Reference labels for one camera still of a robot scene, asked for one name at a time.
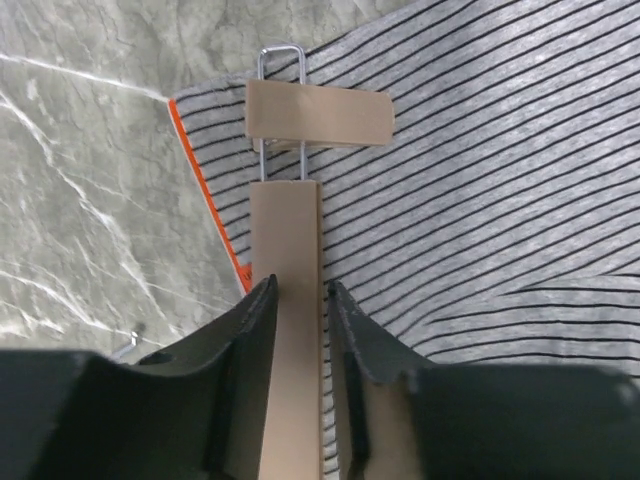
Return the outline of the grey striped boxer underwear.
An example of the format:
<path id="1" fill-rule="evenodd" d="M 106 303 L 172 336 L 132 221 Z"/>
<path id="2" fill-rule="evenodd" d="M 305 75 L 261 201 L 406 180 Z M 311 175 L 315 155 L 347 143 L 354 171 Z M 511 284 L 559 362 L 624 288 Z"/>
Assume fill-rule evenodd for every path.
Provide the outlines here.
<path id="1" fill-rule="evenodd" d="M 639 5 L 418 1 L 310 50 L 391 97 L 379 148 L 322 149 L 324 259 L 442 363 L 639 374 Z"/>

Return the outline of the beige clip hanger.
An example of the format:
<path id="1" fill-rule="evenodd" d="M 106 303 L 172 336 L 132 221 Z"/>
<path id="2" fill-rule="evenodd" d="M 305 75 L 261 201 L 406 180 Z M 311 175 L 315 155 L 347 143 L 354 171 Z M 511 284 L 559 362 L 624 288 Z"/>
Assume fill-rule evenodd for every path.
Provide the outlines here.
<path id="1" fill-rule="evenodd" d="M 230 458 L 236 479 L 322 476 L 322 207 L 309 179 L 307 146 L 381 146 L 390 142 L 390 97 L 306 82 L 296 44 L 265 47 L 246 84 L 246 134 L 259 153 L 251 183 L 250 253 L 255 281 L 277 279 L 277 317 L 268 368 L 266 417 L 258 425 L 257 466 L 247 449 Z"/>

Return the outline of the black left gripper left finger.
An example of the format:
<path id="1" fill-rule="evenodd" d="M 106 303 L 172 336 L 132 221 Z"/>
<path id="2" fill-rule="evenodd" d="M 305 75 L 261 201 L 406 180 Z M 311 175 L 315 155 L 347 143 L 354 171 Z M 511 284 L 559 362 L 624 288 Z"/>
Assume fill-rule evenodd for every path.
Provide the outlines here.
<path id="1" fill-rule="evenodd" d="M 91 351 L 3 351 L 2 477 L 256 478 L 277 304 L 268 277 L 135 364 Z"/>

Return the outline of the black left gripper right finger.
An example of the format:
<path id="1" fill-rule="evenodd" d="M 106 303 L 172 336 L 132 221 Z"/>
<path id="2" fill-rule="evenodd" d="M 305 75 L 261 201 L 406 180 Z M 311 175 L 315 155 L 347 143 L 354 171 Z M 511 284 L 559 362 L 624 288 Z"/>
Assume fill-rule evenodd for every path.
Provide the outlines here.
<path id="1" fill-rule="evenodd" d="M 635 479 L 639 390 L 586 365 L 437 364 L 328 287 L 343 479 Z"/>

